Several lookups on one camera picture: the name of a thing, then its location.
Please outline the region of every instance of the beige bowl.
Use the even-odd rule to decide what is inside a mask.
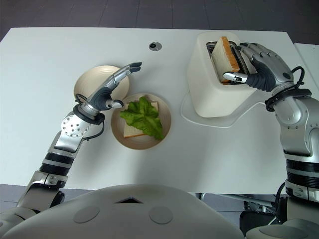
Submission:
[[[110,75],[119,70],[116,66],[97,66],[89,69],[79,77],[74,86],[75,94],[82,94],[88,98]],[[115,88],[111,97],[114,100],[122,100],[129,91],[130,81],[125,77]]]
[[[129,103],[131,101],[138,101],[139,98],[142,96],[145,96],[147,100],[151,102],[158,103],[159,119],[163,127],[164,138],[166,138],[170,129],[171,117],[170,117],[170,112],[169,112],[169,108],[167,104],[161,98],[151,94],[135,94],[135,95],[126,97],[123,100],[123,103],[125,105],[126,103]],[[120,111],[123,111],[123,110],[124,109],[114,110],[112,114],[112,119],[111,119],[112,132],[119,143],[131,149],[148,149],[159,144],[161,141],[163,141],[163,139],[156,140],[154,137],[148,136],[148,135],[124,138],[123,134],[124,134],[125,120],[120,117]]]

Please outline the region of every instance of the bread slice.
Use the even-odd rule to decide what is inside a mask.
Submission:
[[[226,36],[222,36],[218,39],[210,58],[215,65],[217,75],[221,83],[230,82],[223,77],[223,74],[226,71],[237,72],[240,70],[238,62],[231,51],[229,41]]]
[[[151,105],[155,107],[157,110],[159,110],[157,102],[151,102]],[[129,104],[125,104],[125,109],[127,109],[128,107],[129,107]],[[142,130],[137,129],[133,126],[128,126],[127,123],[125,123],[124,133],[123,133],[124,138],[131,138],[131,137],[137,137],[142,135],[145,135]]]

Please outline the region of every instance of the black cable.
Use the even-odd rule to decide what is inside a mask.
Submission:
[[[83,99],[84,101],[87,100],[87,98],[84,95],[75,94],[75,102],[77,102],[77,103],[79,103],[81,105],[81,104],[83,104],[81,102],[81,99]],[[102,128],[101,128],[100,132],[98,132],[97,134],[95,134],[93,136],[85,137],[85,138],[83,138],[83,140],[89,141],[90,139],[93,139],[93,138],[96,138],[96,137],[100,136],[104,132],[104,128],[105,128],[104,121],[102,121]]]
[[[297,81],[296,84],[294,84],[293,86],[290,86],[282,91],[280,91],[279,93],[275,94],[273,97],[275,98],[278,94],[281,94],[282,92],[285,92],[287,90],[290,90],[291,88],[295,88],[295,89],[298,89],[300,85],[303,85],[304,82],[303,82],[303,79],[304,79],[304,76],[305,76],[305,70],[303,67],[301,66],[297,66],[295,67],[294,69],[291,70],[292,73],[295,73],[297,70],[301,70],[301,73],[300,73],[300,77],[299,77],[299,80]]]
[[[276,194],[276,199],[275,199],[275,208],[276,208],[276,211],[278,210],[278,204],[279,204],[279,199],[280,199],[280,194],[281,194],[281,191],[283,190],[285,186],[285,183],[282,183],[282,185],[280,185],[278,191],[277,191],[277,194]]]
[[[301,70],[301,73],[300,73],[299,80],[298,80],[297,83],[295,84],[295,89],[299,88],[300,85],[303,85],[303,84],[304,84],[303,79],[304,79],[304,76],[305,76],[305,70],[304,70],[304,68],[301,67],[301,66],[295,67],[294,69],[291,70],[291,72],[292,72],[292,73],[295,73],[297,70]]]
[[[83,138],[83,140],[89,141],[89,139],[96,138],[96,137],[100,136],[103,133],[103,131],[104,131],[104,121],[102,121],[102,128],[101,128],[100,132],[98,132],[97,134],[95,134],[93,136],[85,137],[85,138]]]
[[[79,103],[80,105],[83,104],[81,99],[83,99],[84,101],[86,101],[88,98],[86,98],[84,95],[82,94],[75,94],[75,102]]]

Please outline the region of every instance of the lettuce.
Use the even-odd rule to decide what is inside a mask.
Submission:
[[[138,102],[130,102],[128,109],[120,112],[120,117],[144,134],[154,136],[157,140],[164,138],[159,113],[144,96]]]

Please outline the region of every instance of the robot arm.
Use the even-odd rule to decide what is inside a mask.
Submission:
[[[240,50],[256,67],[256,74],[226,72],[226,79],[272,93],[265,101],[281,126],[281,144],[287,159],[286,192],[292,197],[319,202],[319,102],[303,84],[304,70],[290,70],[275,52],[257,43],[243,43]],[[293,73],[301,70],[294,84]]]
[[[111,93],[123,78],[139,71],[141,64],[132,63],[115,72],[66,116],[61,131],[54,138],[40,169],[34,172],[17,207],[1,214],[0,238],[15,225],[63,202],[64,194],[59,189],[68,179],[68,171],[82,142],[92,138],[84,137],[90,131],[90,125],[102,123],[103,130],[104,115],[100,111],[123,107],[122,101],[112,100]]]

